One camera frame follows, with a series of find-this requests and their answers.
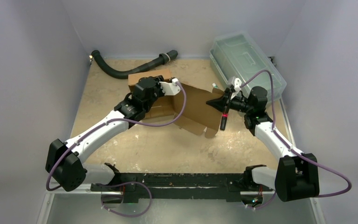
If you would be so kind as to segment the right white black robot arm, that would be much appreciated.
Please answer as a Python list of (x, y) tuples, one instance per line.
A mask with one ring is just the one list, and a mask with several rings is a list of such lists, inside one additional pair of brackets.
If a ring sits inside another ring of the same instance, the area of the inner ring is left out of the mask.
[(278, 160), (276, 170), (265, 165), (246, 167), (244, 177), (238, 184), (249, 190), (260, 185), (274, 190), (283, 202), (316, 197), (319, 195), (317, 159), (304, 154), (276, 129), (266, 112), (267, 90), (256, 86), (248, 97), (236, 96), (234, 87), (227, 87), (219, 98), (208, 100), (207, 105), (222, 113), (220, 129), (224, 130), (230, 110), (244, 113), (245, 127), (259, 139)]

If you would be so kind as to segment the black red marker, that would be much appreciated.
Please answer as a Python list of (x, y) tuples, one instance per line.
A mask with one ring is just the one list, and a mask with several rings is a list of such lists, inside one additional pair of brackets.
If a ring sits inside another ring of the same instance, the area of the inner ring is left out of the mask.
[(228, 111), (229, 111), (229, 106), (225, 105), (223, 107), (222, 117), (221, 117), (221, 121), (220, 121), (220, 130), (222, 130), (222, 131), (224, 131), (226, 129)]

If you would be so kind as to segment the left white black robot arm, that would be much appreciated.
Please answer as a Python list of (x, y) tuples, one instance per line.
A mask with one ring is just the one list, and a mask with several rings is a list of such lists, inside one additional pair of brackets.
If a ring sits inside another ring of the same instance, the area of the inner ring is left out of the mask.
[(164, 124), (145, 123), (142, 120), (157, 99), (185, 93), (177, 78), (165, 82), (162, 76), (144, 77), (133, 92), (126, 95), (101, 121), (81, 134), (62, 141), (51, 142), (45, 170), (48, 172), (46, 190), (59, 188), (67, 192), (82, 184), (98, 184), (109, 191), (120, 186), (118, 171), (113, 165), (86, 166), (86, 160), (102, 145), (134, 125), (163, 127)]

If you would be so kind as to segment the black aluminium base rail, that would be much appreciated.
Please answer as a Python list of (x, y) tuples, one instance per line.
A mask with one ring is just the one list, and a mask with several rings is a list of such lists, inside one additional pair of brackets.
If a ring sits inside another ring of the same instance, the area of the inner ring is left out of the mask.
[(264, 185), (246, 187), (238, 184), (243, 173), (127, 173), (118, 169), (112, 183), (91, 185), (92, 192), (122, 192), (124, 203), (139, 199), (201, 199), (244, 201), (247, 192), (274, 191)]

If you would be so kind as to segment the clear plastic storage bin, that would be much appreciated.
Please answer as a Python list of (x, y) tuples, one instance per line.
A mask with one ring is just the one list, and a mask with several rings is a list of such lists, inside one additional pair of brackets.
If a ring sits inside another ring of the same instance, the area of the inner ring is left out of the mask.
[(268, 91), (268, 105), (282, 97), (286, 81), (247, 32), (234, 32), (216, 37), (209, 53), (210, 65), (224, 87), (232, 77), (246, 83), (257, 72), (268, 70), (273, 83), (270, 82), (269, 75), (263, 72), (242, 87), (244, 96), (248, 97), (253, 87), (260, 86)]

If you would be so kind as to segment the brown cardboard box sheet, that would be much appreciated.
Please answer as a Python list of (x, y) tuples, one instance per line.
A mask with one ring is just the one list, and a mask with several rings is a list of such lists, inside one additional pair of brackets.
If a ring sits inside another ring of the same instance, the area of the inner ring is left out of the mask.
[[(207, 105), (206, 102), (220, 98), (223, 91), (216, 88), (212, 88), (211, 91), (200, 89), (184, 81), (181, 85), (187, 96), (186, 107), (174, 124), (195, 135), (202, 135), (206, 132), (206, 138), (213, 138), (220, 129), (222, 113)], [(183, 101), (184, 96), (181, 92), (175, 96), (159, 98), (146, 113), (144, 121), (167, 116), (177, 117), (182, 109)]]

